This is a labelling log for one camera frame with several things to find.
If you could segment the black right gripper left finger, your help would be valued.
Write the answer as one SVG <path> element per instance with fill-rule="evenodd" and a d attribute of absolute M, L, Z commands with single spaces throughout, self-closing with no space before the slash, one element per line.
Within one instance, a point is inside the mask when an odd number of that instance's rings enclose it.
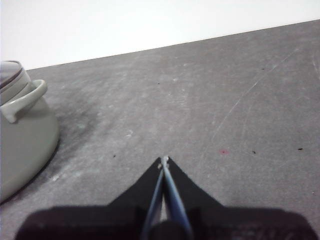
<path fill-rule="evenodd" d="M 161 173 L 157 158 L 141 177 L 107 205 L 54 206 L 31 213 L 17 240 L 137 240 Z"/>

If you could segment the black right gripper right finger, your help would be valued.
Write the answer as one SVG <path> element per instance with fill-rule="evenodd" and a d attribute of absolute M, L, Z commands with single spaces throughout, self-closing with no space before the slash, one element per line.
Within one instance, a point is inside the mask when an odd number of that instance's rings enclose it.
<path fill-rule="evenodd" d="M 279 208 L 231 207 L 197 186 L 169 157 L 163 158 L 170 218 L 193 240 L 312 240 L 301 214 Z"/>

